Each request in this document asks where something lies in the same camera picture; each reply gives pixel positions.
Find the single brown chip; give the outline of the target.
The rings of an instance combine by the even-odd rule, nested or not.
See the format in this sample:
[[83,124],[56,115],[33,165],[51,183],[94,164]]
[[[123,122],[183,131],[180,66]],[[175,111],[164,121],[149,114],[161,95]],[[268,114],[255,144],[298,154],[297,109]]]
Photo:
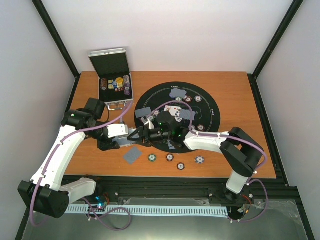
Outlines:
[[180,162],[177,164],[177,169],[182,171],[185,169],[185,165],[182,162]]

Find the blue-backed card deck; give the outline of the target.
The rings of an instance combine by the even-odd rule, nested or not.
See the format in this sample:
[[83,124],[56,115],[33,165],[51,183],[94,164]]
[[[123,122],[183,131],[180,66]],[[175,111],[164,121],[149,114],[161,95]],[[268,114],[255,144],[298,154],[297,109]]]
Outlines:
[[113,138],[112,141],[118,143],[118,145],[121,148],[122,147],[129,147],[129,146],[131,146],[131,145],[136,143],[135,141],[128,140],[127,137],[119,137],[119,136]]

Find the blue poker chip stack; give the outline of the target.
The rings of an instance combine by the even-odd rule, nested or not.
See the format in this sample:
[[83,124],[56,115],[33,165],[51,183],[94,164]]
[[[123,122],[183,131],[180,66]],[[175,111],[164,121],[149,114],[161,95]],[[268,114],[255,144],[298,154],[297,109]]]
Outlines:
[[197,163],[197,164],[203,164],[204,163],[204,161],[205,161],[205,158],[203,157],[203,156],[196,156],[195,157],[195,162]]

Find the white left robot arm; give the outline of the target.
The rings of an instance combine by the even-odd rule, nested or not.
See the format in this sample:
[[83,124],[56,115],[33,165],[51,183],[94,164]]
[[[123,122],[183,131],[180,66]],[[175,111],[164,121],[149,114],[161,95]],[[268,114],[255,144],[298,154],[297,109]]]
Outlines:
[[57,139],[38,171],[29,181],[22,181],[18,192],[25,205],[34,212],[60,218],[68,206],[83,197],[92,201],[103,198],[104,188],[93,177],[62,185],[63,176],[77,148],[86,137],[95,139],[102,151],[119,149],[115,137],[128,134],[128,128],[115,120],[102,122],[105,104],[89,98],[84,108],[65,113]]

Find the brown poker chip stack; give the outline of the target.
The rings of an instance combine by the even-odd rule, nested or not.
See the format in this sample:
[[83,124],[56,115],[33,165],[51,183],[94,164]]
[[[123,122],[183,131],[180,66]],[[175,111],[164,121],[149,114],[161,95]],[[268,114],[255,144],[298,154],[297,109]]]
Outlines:
[[174,156],[169,153],[169,154],[166,155],[166,160],[167,160],[168,162],[172,162],[172,161],[174,160]]

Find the dealt card mat bottom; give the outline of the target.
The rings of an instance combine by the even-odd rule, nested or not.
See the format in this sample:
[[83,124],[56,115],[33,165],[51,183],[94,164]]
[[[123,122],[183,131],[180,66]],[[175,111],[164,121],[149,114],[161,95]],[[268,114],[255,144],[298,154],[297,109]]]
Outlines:
[[168,144],[168,149],[169,150],[175,150],[176,149],[175,146],[171,143],[170,140],[167,141],[167,144]]

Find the brown chip mat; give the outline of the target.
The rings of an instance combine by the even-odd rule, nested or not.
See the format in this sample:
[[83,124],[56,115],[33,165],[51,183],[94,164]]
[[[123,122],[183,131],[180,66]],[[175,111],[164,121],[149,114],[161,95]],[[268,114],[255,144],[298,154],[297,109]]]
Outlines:
[[202,124],[200,124],[200,125],[197,126],[197,129],[198,129],[199,131],[203,132],[203,131],[205,130],[205,126],[202,125]]

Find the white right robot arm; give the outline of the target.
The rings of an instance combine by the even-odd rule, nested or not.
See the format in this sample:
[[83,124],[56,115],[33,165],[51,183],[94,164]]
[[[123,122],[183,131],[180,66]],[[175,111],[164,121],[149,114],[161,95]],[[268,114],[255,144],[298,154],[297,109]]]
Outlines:
[[228,194],[239,195],[244,186],[266,161],[263,148],[239,127],[225,132],[203,132],[185,127],[170,113],[161,112],[128,136],[128,140],[145,146],[169,141],[177,150],[210,151],[222,154],[232,168],[226,182]]

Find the green poker chip stack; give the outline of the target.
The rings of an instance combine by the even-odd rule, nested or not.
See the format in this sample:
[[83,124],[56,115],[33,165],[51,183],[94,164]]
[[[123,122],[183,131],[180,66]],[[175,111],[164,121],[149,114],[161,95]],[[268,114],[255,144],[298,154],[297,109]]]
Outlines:
[[150,155],[148,156],[148,160],[149,160],[150,162],[155,162],[155,161],[157,160],[157,156],[156,156],[155,154],[150,154]]

